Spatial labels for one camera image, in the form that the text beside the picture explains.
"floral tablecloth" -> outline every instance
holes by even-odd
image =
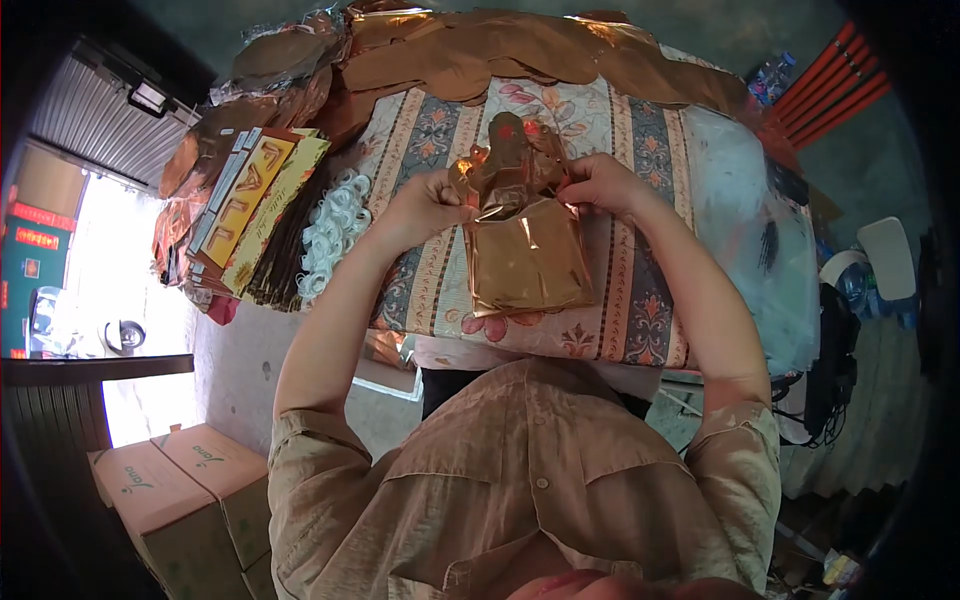
[[[422,171],[445,169],[487,144],[504,110],[536,114],[560,133],[569,156],[607,152],[650,182],[693,227],[684,112],[617,93],[605,80],[544,87],[494,78],[479,107],[410,89],[380,100],[366,131],[333,168],[373,181],[374,220],[398,188]],[[692,367],[673,299],[650,248],[609,214],[584,214],[595,304],[557,312],[475,319],[463,231],[454,228],[404,254],[389,272],[371,327],[469,340],[545,356],[681,369]]]

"water bottle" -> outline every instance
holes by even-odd
[[[750,93],[754,94],[761,104],[772,106],[790,86],[790,75],[795,64],[797,61],[789,52],[764,62],[748,85]]]

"red fabric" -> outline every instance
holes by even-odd
[[[226,325],[233,321],[237,314],[237,304],[240,300],[236,298],[227,298],[226,296],[214,296],[210,301],[210,307],[206,310],[206,316],[213,319],[217,325]]]

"stacked cardboard boxes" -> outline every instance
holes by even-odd
[[[170,598],[276,598],[263,457],[204,424],[89,461]]]

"box logo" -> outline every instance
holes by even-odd
[[[152,488],[153,487],[153,484],[143,483],[143,478],[136,474],[136,471],[133,470],[133,467],[123,467],[123,470],[127,472],[127,476],[130,477],[132,484],[128,485],[126,488],[122,489],[120,492],[133,493],[133,488]]]
[[[209,463],[210,461],[220,461],[221,463],[224,462],[224,459],[210,454],[209,452],[199,447],[198,445],[193,446],[193,449],[197,454],[200,454],[201,456],[204,457],[203,460],[197,463],[197,467],[206,467],[206,464]]]

